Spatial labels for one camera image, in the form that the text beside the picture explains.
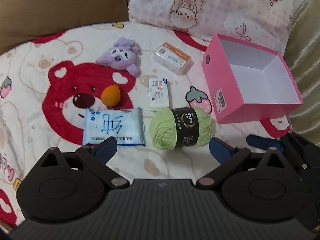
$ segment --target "strawberry print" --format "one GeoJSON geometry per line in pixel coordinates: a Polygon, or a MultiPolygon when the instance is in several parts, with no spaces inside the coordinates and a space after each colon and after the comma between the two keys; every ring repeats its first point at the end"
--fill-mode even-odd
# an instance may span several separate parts
{"type": "Polygon", "coordinates": [[[0,87],[0,96],[1,98],[6,98],[9,92],[11,91],[12,81],[7,76],[0,87]]]}
{"type": "Polygon", "coordinates": [[[196,89],[194,86],[191,86],[189,92],[186,94],[186,101],[189,106],[200,107],[207,114],[211,114],[212,112],[212,104],[208,95],[203,91],[196,89]]]}

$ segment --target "ridged surface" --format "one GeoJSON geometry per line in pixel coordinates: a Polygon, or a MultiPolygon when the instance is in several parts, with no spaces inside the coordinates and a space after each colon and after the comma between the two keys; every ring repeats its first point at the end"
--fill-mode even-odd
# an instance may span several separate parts
{"type": "Polygon", "coordinates": [[[227,210],[212,191],[191,180],[136,179],[111,191],[93,213],[77,221],[22,223],[13,240],[311,240],[297,220],[260,224],[227,210]]]}

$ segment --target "orange makeup sponge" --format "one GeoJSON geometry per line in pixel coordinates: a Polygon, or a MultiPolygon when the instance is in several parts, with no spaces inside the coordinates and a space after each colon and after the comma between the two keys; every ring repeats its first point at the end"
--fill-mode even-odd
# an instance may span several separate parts
{"type": "Polygon", "coordinates": [[[116,106],[120,101],[120,89],[117,85],[106,87],[101,94],[101,101],[107,107],[116,106]]]}

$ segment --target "label sticker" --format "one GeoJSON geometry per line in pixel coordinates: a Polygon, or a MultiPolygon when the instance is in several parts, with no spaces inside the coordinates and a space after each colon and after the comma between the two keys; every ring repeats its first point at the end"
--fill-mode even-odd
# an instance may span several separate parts
{"type": "Polygon", "coordinates": [[[166,78],[149,79],[149,100],[150,110],[157,111],[163,108],[169,108],[168,82],[166,78]]]}
{"type": "Polygon", "coordinates": [[[199,122],[192,107],[171,109],[177,128],[176,148],[196,145],[199,138],[199,122]]]}
{"type": "Polygon", "coordinates": [[[218,112],[221,113],[227,107],[221,88],[214,95],[214,100],[216,101],[216,106],[217,106],[218,112]]]}

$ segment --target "qr code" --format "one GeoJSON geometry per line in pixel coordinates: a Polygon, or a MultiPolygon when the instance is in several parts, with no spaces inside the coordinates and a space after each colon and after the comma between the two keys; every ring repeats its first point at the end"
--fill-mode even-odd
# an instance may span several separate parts
{"type": "Polygon", "coordinates": [[[159,49],[159,53],[161,53],[162,55],[163,55],[164,53],[166,53],[166,51],[167,51],[167,50],[165,50],[165,49],[159,49]]]}

